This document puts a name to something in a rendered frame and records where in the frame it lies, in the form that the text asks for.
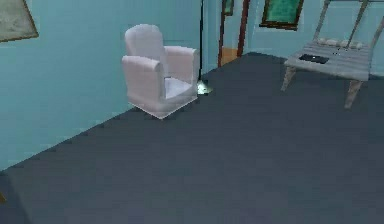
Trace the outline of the grey wooden shelf table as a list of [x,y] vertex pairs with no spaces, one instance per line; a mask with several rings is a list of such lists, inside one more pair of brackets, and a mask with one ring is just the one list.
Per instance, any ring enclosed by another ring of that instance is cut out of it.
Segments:
[[[281,90],[285,91],[287,89],[297,70],[308,70],[342,77],[350,80],[349,89],[344,104],[346,109],[350,109],[360,90],[360,87],[364,82],[369,80],[373,50],[377,40],[382,33],[382,30],[384,29],[384,16],[382,17],[381,22],[377,27],[371,43],[369,45],[364,44],[361,49],[321,45],[317,43],[317,39],[320,38],[319,34],[323,26],[326,12],[329,4],[332,1],[338,0],[324,0],[324,5],[313,36],[313,40],[307,43],[301,50],[289,56],[285,61],[284,65],[286,67],[286,71]],[[369,3],[370,0],[362,0],[362,4],[354,23],[354,27],[348,39],[350,42],[353,39],[357,27]],[[323,56],[329,58],[329,60],[325,64],[299,60],[299,57],[303,54]]]

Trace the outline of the pale lumpy object row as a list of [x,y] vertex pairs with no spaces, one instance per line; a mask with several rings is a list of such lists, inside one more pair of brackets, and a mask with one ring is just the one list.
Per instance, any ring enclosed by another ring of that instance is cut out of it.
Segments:
[[364,44],[361,42],[350,42],[349,40],[338,40],[338,39],[330,39],[330,38],[319,38],[317,39],[317,43],[321,45],[327,46],[335,46],[335,47],[343,47],[343,48],[351,48],[351,49],[361,49]]

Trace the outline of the beige framed picture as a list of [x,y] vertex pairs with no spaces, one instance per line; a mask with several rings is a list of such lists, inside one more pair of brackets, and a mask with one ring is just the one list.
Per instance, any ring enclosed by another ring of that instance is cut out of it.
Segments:
[[0,0],[0,43],[38,36],[27,0]]

